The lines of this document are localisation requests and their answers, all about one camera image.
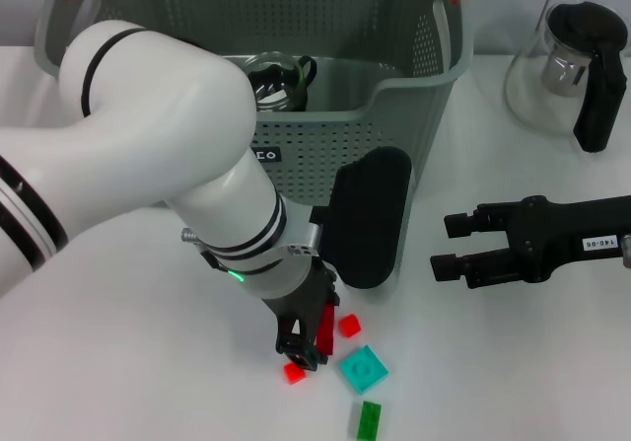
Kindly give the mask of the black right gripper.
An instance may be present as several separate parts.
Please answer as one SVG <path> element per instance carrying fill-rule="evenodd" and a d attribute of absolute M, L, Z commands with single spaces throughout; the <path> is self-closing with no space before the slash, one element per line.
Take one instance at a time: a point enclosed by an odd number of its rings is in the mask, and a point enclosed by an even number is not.
<path fill-rule="evenodd" d="M 432 256 L 438 282 L 464 278 L 469 289 L 538 283 L 568 263 L 621 257 L 621 240 L 630 234 L 630 198 L 559 204 L 530 196 L 517 207 L 514 202 L 479 204 L 471 215 L 448 215 L 444 223 L 450 238 L 507 229 L 511 251 Z"/>

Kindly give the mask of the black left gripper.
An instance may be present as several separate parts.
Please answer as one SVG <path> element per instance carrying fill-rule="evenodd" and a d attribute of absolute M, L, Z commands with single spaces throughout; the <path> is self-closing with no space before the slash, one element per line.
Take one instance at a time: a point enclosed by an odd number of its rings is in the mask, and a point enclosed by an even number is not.
<path fill-rule="evenodd" d="M 328 356 L 312 344 L 319 330 L 324 308 L 334 293 L 336 277 L 319 257 L 308 259 L 308 271 L 298 287 L 275 299 L 264 299 L 265 305 L 277 320 L 275 348 L 279 354 L 290 355 L 290 360 L 307 371 L 326 365 Z"/>

